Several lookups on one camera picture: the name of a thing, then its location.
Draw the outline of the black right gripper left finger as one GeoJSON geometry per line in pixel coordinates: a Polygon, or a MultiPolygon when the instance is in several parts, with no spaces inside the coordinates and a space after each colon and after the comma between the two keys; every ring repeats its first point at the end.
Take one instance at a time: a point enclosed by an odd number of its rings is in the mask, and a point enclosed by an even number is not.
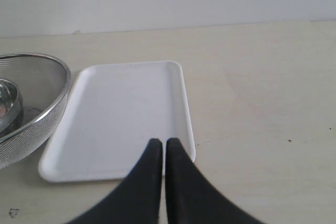
{"type": "Polygon", "coordinates": [[[124,180],[69,223],[158,223],[162,165],[162,142],[152,138],[124,180]]]}

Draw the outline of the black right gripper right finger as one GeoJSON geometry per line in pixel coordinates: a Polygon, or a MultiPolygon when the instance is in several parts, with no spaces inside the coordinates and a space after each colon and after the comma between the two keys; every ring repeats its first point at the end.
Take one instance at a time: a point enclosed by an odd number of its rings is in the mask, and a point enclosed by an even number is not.
{"type": "Polygon", "coordinates": [[[203,176],[178,138],[166,142],[165,197],[168,223],[261,223],[203,176]]]}

